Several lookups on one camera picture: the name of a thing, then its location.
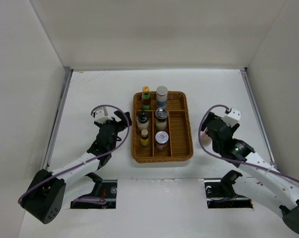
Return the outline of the white powder jar black lid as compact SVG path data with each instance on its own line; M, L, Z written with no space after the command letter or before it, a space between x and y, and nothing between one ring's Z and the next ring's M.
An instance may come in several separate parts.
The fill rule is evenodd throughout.
M149 126L149 115L146 111L141 110L136 117L137 128L139 131L147 130Z

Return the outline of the green sauce bottle yellow cap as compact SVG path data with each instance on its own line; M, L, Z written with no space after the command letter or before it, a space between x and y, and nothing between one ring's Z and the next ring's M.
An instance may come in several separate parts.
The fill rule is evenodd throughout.
M142 103L143 110L151 109L151 95L150 95L150 89L148 86L144 86L142 88L141 103Z

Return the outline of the small yellow bottle cork cap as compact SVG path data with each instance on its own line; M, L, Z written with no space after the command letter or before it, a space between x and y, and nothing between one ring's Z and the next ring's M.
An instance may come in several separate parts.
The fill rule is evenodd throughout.
M141 143L142 146L148 146L148 144L149 144L148 130L143 129L141 131L140 143Z

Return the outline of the grinder jar grey lid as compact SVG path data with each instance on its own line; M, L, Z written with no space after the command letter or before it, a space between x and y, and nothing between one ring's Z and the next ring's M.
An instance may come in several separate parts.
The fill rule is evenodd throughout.
M159 131L165 130L167 127L167 119L169 116L169 112L164 109L164 108L158 108L155 112L155 117L156 117L156 128Z

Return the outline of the spice jar white label lid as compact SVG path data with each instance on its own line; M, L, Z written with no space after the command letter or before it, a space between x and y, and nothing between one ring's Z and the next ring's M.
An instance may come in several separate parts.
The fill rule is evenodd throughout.
M155 135L156 147L159 150L163 150L169 141L169 135L165 131L158 131Z

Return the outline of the silver lid blue label jar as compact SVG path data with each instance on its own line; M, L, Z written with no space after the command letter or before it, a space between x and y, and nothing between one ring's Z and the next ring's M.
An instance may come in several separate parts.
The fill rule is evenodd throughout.
M156 89L156 105L158 108L166 108L168 99L168 90L165 86L159 86Z

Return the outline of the pink lid spice jar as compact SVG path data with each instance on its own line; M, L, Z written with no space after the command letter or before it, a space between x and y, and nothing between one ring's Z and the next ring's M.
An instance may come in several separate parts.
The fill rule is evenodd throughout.
M208 135L208 128L206 128L200 136L202 145L209 146L212 143L211 137Z

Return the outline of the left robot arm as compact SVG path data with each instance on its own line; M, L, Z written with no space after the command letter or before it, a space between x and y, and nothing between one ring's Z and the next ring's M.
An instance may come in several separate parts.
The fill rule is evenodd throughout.
M116 108L114 114L119 120L106 115L102 105L91 112L94 124L99 128L96 139L78 159L55 171L39 170L27 191L20 196L18 204L41 223L50 223L60 212L66 189L78 180L104 167L112 153L120 148L125 138L119 133L130 130L132 120L129 112Z

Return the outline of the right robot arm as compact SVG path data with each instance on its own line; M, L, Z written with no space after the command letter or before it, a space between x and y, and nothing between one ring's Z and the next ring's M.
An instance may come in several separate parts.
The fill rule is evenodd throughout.
M241 111L234 108L226 109L224 117L208 111L199 126L199 135L212 141L210 155L237 167L222 177L221 192L258 202L299 235L299 180L281 174L250 145L233 137L240 117Z

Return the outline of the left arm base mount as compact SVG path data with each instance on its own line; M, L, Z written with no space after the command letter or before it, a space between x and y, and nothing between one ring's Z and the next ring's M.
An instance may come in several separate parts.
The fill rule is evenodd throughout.
M118 181L104 180L95 173L84 177L85 190L70 203L70 209L116 209Z

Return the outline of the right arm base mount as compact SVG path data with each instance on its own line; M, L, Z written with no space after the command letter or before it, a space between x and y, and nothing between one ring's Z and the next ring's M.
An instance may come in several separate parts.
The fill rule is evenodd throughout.
M229 171L222 178L204 181L207 207L209 209L253 208L252 200L238 195L233 189L235 181L242 177L237 171Z

